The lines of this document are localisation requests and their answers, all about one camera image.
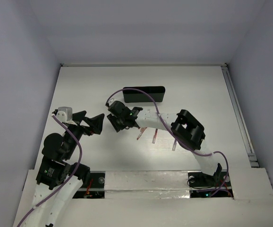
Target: black object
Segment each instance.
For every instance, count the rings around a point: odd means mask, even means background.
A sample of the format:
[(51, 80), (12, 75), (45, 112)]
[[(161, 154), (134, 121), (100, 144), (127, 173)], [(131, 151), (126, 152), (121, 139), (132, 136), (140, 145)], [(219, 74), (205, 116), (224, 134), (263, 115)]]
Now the black object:
[(206, 137), (203, 125), (187, 110), (181, 110), (177, 116), (175, 122), (171, 124), (173, 134), (191, 149), (200, 150)]
[(70, 169), (70, 164), (54, 162), (43, 157), (42, 163), (36, 177), (37, 184), (48, 185), (49, 190), (64, 182)]
[[(69, 175), (74, 171), (76, 166), (77, 166), (77, 162), (70, 167), (70, 170), (68, 173)], [(89, 179), (90, 179), (90, 168), (83, 164), (79, 164), (77, 171), (74, 173), (74, 176), (76, 176), (78, 180), (82, 180), (83, 185), (88, 185)]]
[[(165, 87), (164, 86), (149, 86), (149, 87), (124, 87), (124, 88), (135, 88), (142, 90), (149, 94), (154, 101), (162, 102), (165, 95)], [(145, 94), (134, 91), (134, 90), (125, 90), (123, 91), (124, 101), (125, 103), (148, 103), (152, 102)]]
[[(101, 134), (104, 114), (100, 114), (93, 118), (85, 117), (86, 111), (81, 111), (72, 114), (72, 120), (77, 123), (77, 125), (67, 124), (68, 129), (75, 135), (75, 137), (80, 140), (82, 135), (91, 136), (93, 134)], [(80, 125), (84, 121), (89, 126)], [(52, 133), (48, 135), (44, 140), (44, 148), (42, 154), (56, 162), (62, 162), (63, 160), (70, 159), (72, 153), (74, 152), (77, 143), (71, 137), (71, 135), (66, 131), (64, 136), (57, 133)]]
[[(190, 198), (209, 198), (211, 192), (214, 189), (211, 189), (211, 191), (207, 191), (207, 192), (199, 192), (198, 190), (191, 190), (190, 191)], [(228, 190), (231, 195), (233, 196), (233, 191), (232, 189)], [(213, 197), (230, 197), (230, 195), (228, 195), (228, 193), (226, 191), (218, 191)]]
[(92, 180), (91, 187), (89, 188), (89, 194), (85, 195), (88, 184), (83, 184), (81, 188), (75, 193), (73, 199), (103, 199), (105, 197), (104, 185), (105, 185), (105, 172), (91, 172), (89, 181)]
[(108, 107), (108, 111), (111, 112), (111, 114), (109, 114), (107, 118), (113, 125), (116, 132), (126, 128), (139, 128), (136, 123), (136, 118), (141, 110), (143, 110), (141, 107), (133, 107), (133, 109), (130, 110), (122, 102), (114, 101)]
[[(218, 163), (217, 169), (213, 176), (203, 174), (202, 172), (188, 172), (188, 184), (194, 188), (216, 187), (221, 184), (227, 171), (222, 171), (221, 164)], [(226, 182), (227, 186), (231, 186), (231, 182)]]
[[(86, 111), (81, 111), (72, 114), (72, 120), (77, 124), (66, 124), (68, 129), (80, 140), (82, 135), (91, 136), (93, 134), (101, 134), (102, 125), (104, 120), (104, 114), (100, 114), (93, 118), (85, 117)], [(84, 121), (89, 126), (80, 125)], [(66, 176), (74, 170), (76, 163), (72, 166), (65, 163), (64, 160), (70, 159), (73, 154), (77, 143), (66, 131), (64, 136), (58, 133), (52, 133), (48, 135), (44, 140), (44, 148), (42, 154), (44, 155), (42, 163), (37, 175), (37, 184), (43, 183), (49, 186), (52, 190), (55, 186), (64, 182)], [(89, 183), (90, 168), (83, 164), (80, 164), (75, 176), (83, 181), (83, 184)]]

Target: black plastic bracket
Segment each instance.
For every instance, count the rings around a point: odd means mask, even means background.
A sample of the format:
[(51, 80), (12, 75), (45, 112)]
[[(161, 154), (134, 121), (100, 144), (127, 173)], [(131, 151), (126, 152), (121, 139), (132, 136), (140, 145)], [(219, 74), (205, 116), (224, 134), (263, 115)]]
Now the black plastic bracket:
[(181, 110), (171, 124), (171, 131), (193, 150), (200, 150), (205, 139), (203, 125), (187, 110)]

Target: white enclosure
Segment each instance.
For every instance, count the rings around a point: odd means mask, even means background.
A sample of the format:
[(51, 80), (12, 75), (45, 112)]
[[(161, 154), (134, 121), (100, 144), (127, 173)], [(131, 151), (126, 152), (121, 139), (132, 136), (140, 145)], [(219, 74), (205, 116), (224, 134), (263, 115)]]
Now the white enclosure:
[[(137, 70), (65, 67), (124, 63), (156, 65)], [(224, 63), (230, 71), (230, 75), (225, 72), (225, 80), (219, 67)], [(186, 68), (190, 64), (196, 67)], [(210, 67), (201, 68), (203, 64)], [(43, 138), (63, 132), (48, 114), (59, 105), (71, 106), (74, 112), (87, 110), (88, 116), (107, 114), (107, 96), (123, 86), (133, 86), (127, 82), (168, 87), (164, 102), (159, 104), (161, 111), (190, 110), (205, 126), (209, 148), (227, 155), (237, 176), (233, 180), (235, 195), (244, 197), (239, 197), (241, 206), (232, 201), (227, 204), (228, 210), (240, 215), (231, 217), (232, 223), (222, 219), (220, 225), (247, 226), (247, 220), (252, 219), (252, 226), (273, 226), (273, 0), (0, 0), (0, 227), (13, 225), (25, 181), (16, 221), (29, 206), (28, 192), (33, 190)], [(233, 85), (236, 93), (229, 88), (229, 96), (228, 85)], [(182, 96), (185, 102), (178, 103)], [(232, 97), (238, 98), (240, 106), (234, 101), (231, 104)], [(152, 109), (151, 105), (140, 105)], [(248, 134), (240, 127), (243, 123)], [(115, 133), (105, 119), (102, 136), (82, 139), (83, 162), (92, 170), (107, 171), (199, 168), (194, 157), (179, 146), (171, 151), (173, 139), (168, 133), (159, 131), (156, 144), (152, 144), (153, 133), (147, 130), (137, 142), (138, 130)], [(259, 170), (251, 168), (247, 156), (251, 150), (257, 155)], [(224, 166), (222, 157), (217, 159)], [(243, 177), (249, 184), (259, 180), (246, 189), (239, 181)], [(251, 202), (253, 190), (260, 188), (266, 188), (256, 197), (260, 201)], [(216, 222), (214, 201), (197, 201), (191, 206), (205, 206), (207, 218)], [(123, 206), (123, 201), (101, 203), (91, 206), (104, 206), (105, 214), (114, 206), (119, 210)], [(171, 225), (178, 213), (190, 210), (184, 201), (171, 201), (167, 209), (156, 209), (149, 216), (147, 210), (152, 206), (148, 201), (140, 203), (133, 201), (130, 206), (137, 207), (144, 217), (140, 221), (143, 225), (145, 219), (156, 226)], [(165, 203), (156, 201), (153, 207)], [(81, 201), (70, 206), (80, 206), (79, 212), (86, 209)], [(126, 218), (120, 224), (137, 223), (132, 210), (122, 212)], [(66, 214), (68, 223), (76, 214)], [(97, 214), (88, 215), (97, 218)], [(189, 216), (178, 220), (178, 226), (199, 223), (190, 221)]]
[[(105, 199), (73, 199), (61, 227), (89, 222), (90, 226), (265, 226), (273, 224), (273, 191), (264, 169), (251, 168), (230, 95), (220, 66), (174, 67), (62, 67), (51, 103), (50, 113), (59, 106), (71, 106), (74, 112), (87, 110), (93, 117), (108, 113), (107, 98), (127, 86), (165, 86), (161, 112), (178, 113), (185, 106), (204, 125), (206, 143), (212, 150), (223, 151), (230, 167), (234, 200), (230, 198), (189, 199), (187, 173), (169, 170), (200, 170), (193, 155), (177, 146), (166, 131), (159, 131), (152, 144), (154, 129), (140, 140), (139, 130), (115, 132), (105, 118), (101, 135), (81, 138), (82, 163), (92, 171), (106, 171)], [(124, 102), (121, 93), (115, 98)], [(154, 110), (151, 103), (131, 103)], [(17, 219), (24, 215), (33, 198), (35, 176), (40, 167), (43, 141), (61, 128), (49, 114), (35, 170), (25, 184)], [(78, 148), (68, 161), (78, 159)], [(222, 156), (216, 160), (225, 168)], [(98, 220), (96, 213), (103, 215)], [(226, 219), (219, 220), (223, 213)]]

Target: screw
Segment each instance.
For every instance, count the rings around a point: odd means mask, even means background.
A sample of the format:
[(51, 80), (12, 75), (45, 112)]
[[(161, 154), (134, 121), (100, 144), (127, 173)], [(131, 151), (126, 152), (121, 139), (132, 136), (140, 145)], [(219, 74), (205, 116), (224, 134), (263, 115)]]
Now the screw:
[(227, 178), (226, 178), (226, 181), (225, 181), (226, 183), (228, 183), (228, 182), (230, 182), (230, 177), (229, 176), (227, 176)]
[(190, 177), (189, 177), (189, 182), (190, 182), (190, 183), (194, 183), (194, 182), (195, 182), (194, 176), (190, 176)]
[(104, 177), (100, 177), (99, 178), (99, 183), (104, 183), (105, 182), (105, 178)]

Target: purple cable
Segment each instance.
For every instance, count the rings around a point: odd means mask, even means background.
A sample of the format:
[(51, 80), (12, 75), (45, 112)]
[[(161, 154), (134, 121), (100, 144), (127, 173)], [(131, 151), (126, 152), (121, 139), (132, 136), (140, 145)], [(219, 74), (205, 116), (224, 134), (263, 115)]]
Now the purple cable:
[[(74, 139), (74, 141), (77, 143), (78, 147), (79, 147), (79, 150), (80, 150), (80, 155), (79, 155), (79, 159), (78, 159), (78, 162), (76, 164), (76, 167), (74, 168), (74, 170), (72, 171), (72, 173), (69, 175), (69, 177), (60, 185), (59, 188), (57, 188), (56, 190), (54, 190), (49, 196), (47, 196), (45, 199), (43, 199), (42, 201), (40, 201), (39, 203), (37, 203), (35, 206), (36, 207), (39, 207), (41, 206), (43, 203), (45, 203), (47, 200), (49, 200), (54, 194), (56, 194), (58, 191), (60, 191), (60, 189), (72, 178), (72, 176), (75, 174), (75, 172), (77, 171), (79, 165), (80, 165), (80, 162), (81, 162), (81, 159), (82, 159), (82, 147), (81, 147), (81, 144), (79, 142), (79, 140), (75, 137), (74, 134), (72, 134), (72, 132), (64, 125), (62, 124), (57, 118), (56, 116), (52, 116), (53, 119), (62, 127), (64, 128), (68, 133), (69, 135)], [(24, 220), (34, 211), (35, 209), (34, 208), (31, 208), (25, 215), (24, 217), (21, 219), (21, 221), (19, 222), (19, 224), (17, 225), (17, 227), (20, 227), (20, 225), (22, 225), (22, 223), (24, 222)]]
[[(180, 144), (184, 149), (189, 150), (189, 151), (191, 151), (193, 154), (198, 155), (198, 156), (201, 156), (201, 157), (208, 157), (208, 156), (211, 156), (211, 155), (212, 155), (212, 153), (206, 154), (206, 155), (199, 154), (199, 153), (195, 152), (193, 149), (189, 148), (186, 144), (184, 144), (184, 142), (183, 142), (182, 140), (180, 140), (180, 138), (176, 137), (176, 136), (172, 133), (172, 131), (171, 131), (171, 129), (168, 127), (168, 125), (164, 122), (163, 118), (161, 117), (159, 108), (157, 107), (157, 104), (156, 104), (155, 100), (154, 100), (149, 94), (147, 94), (145, 91), (142, 91), (142, 90), (136, 89), (136, 88), (123, 88), (123, 89), (121, 89), (121, 90), (118, 90), (118, 91), (114, 92), (111, 96), (109, 96), (109, 98), (107, 99), (106, 103), (108, 103), (109, 100), (110, 100), (116, 93), (119, 93), (119, 92), (121, 92), (121, 91), (126, 91), (126, 90), (132, 90), (132, 91), (141, 92), (141, 93), (143, 93), (144, 95), (146, 95), (146, 96), (153, 102), (153, 104), (154, 104), (154, 106), (155, 106), (155, 109), (156, 109), (156, 112), (157, 112), (157, 114), (159, 115), (159, 118), (160, 118), (162, 124), (164, 125), (165, 129), (170, 133), (170, 135), (171, 135), (173, 138), (175, 138), (175, 139), (179, 142), (179, 144)], [(226, 176), (225, 176), (225, 178), (224, 178), (224, 180), (223, 180), (221, 186), (220, 186), (218, 189), (216, 189), (215, 192), (214, 192), (213, 194), (210, 195), (210, 197), (214, 196), (214, 195), (221, 189), (221, 187), (223, 187), (223, 185), (225, 184), (225, 181), (226, 181), (226, 179), (227, 179), (227, 177), (228, 177), (228, 174), (229, 174), (229, 164), (228, 164), (227, 158), (226, 158), (225, 155), (224, 155), (222, 152), (220, 152), (220, 151), (215, 151), (215, 152), (213, 152), (213, 154), (216, 154), (216, 153), (221, 154), (221, 155), (225, 158), (226, 165), (227, 165), (227, 173), (226, 173)]]

